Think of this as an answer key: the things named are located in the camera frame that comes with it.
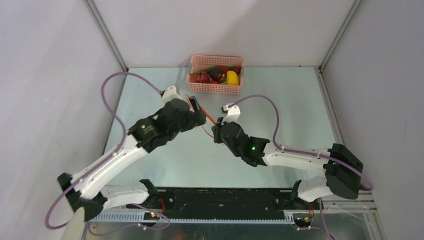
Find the clear zip bag orange zipper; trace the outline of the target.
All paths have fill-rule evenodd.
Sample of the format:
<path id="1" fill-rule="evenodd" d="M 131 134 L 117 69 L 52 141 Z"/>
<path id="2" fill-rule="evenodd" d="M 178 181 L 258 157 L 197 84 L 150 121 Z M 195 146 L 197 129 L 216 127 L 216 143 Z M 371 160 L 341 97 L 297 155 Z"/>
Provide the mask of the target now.
<path id="1" fill-rule="evenodd" d="M 189 95 L 187 95 L 187 94 L 185 94 L 185 98 L 186 98 L 186 101 L 187 101 L 187 103 L 190 105 L 190 107 L 191 108 L 193 108 L 193 106 L 192 106 L 192 104 L 191 104 L 191 102 L 190 102 L 190 96 Z M 197 105 L 198 105 L 198 108 L 205 114 L 205 117 L 206 117 L 206 121 L 207 122 L 210 122 L 213 126 L 215 126 L 216 125 L 216 122 L 215 122 L 215 120 L 206 112 L 206 110 L 199 104 L 199 103 L 197 103 Z M 204 126 L 202 126 L 202 129 L 204 130 L 204 132 L 208 135 L 208 136 L 210 136 L 211 138 L 214 138 L 214 135 L 213 134 L 211 134 L 211 133 L 209 133 L 209 131 L 208 130 L 206 130 L 205 129 L 205 127 Z"/>

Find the pink plastic basket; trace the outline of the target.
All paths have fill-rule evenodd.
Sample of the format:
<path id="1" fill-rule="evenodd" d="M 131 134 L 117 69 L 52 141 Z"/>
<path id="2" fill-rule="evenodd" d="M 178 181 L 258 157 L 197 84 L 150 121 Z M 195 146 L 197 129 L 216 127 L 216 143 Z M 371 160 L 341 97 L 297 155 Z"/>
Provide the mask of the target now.
<path id="1" fill-rule="evenodd" d="M 192 55 L 186 83 L 192 92 L 239 95 L 244 59 L 236 56 Z"/>

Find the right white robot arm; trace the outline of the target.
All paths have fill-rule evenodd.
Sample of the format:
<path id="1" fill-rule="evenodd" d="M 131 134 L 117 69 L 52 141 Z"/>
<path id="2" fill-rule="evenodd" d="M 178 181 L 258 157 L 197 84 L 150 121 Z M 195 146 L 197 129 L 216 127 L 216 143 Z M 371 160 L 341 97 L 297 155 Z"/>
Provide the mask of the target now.
<path id="1" fill-rule="evenodd" d="M 359 196 L 364 165 L 342 144 L 334 143 L 323 152 L 275 146 L 269 139 L 247 135 L 236 122 L 222 122 L 222 118 L 211 130 L 215 143 L 224 144 L 252 167 L 283 166 L 317 173 L 313 178 L 296 181 L 292 187 L 290 201 L 297 209 L 330 195 L 348 200 Z"/>

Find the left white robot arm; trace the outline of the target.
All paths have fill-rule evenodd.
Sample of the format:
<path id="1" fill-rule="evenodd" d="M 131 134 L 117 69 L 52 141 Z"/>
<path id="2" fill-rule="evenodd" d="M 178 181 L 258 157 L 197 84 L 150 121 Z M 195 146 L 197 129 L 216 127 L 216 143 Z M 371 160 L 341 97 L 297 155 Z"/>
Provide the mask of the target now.
<path id="1" fill-rule="evenodd" d="M 123 142 L 92 165 L 74 175 L 62 173 L 57 178 L 69 205 L 74 211 L 84 209 L 85 222 L 118 206 L 142 204 L 153 208 L 158 202 L 158 190 L 149 179 L 141 179 L 133 185 L 109 185 L 109 181 L 179 133 L 202 126 L 206 121 L 207 116 L 195 96 L 187 101 L 180 98 L 167 101 L 153 115 L 139 119 L 123 133 Z"/>

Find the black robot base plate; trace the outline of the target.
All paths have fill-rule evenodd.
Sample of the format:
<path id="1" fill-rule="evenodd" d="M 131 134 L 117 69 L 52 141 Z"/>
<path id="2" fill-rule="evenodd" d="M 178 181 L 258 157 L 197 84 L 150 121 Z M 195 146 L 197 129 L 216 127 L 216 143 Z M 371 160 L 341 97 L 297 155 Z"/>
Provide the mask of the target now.
<path id="1" fill-rule="evenodd" d="M 167 217 L 276 219 L 289 211 L 318 211 L 318 200 L 302 202 L 288 188 L 159 187 L 141 203 Z"/>

